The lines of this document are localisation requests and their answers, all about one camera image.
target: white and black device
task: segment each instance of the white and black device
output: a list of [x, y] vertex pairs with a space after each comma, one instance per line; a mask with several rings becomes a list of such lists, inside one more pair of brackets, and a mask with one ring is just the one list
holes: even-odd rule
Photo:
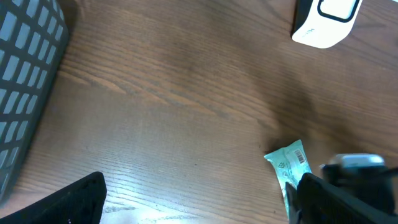
[[351, 31], [362, 0], [298, 0], [292, 39], [320, 49], [343, 40]]

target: wood grain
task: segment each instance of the wood grain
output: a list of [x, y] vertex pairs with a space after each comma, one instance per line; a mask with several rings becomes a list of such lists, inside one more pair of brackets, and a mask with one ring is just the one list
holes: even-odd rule
[[70, 44], [1, 216], [98, 170], [103, 223], [287, 223], [264, 154], [398, 165], [396, 2], [324, 50], [291, 40], [295, 1], [61, 3]]

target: gray plastic basket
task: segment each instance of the gray plastic basket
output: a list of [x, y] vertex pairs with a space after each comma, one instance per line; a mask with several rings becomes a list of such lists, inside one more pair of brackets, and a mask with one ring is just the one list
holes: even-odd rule
[[56, 0], [0, 1], [0, 201], [12, 190], [68, 42]]

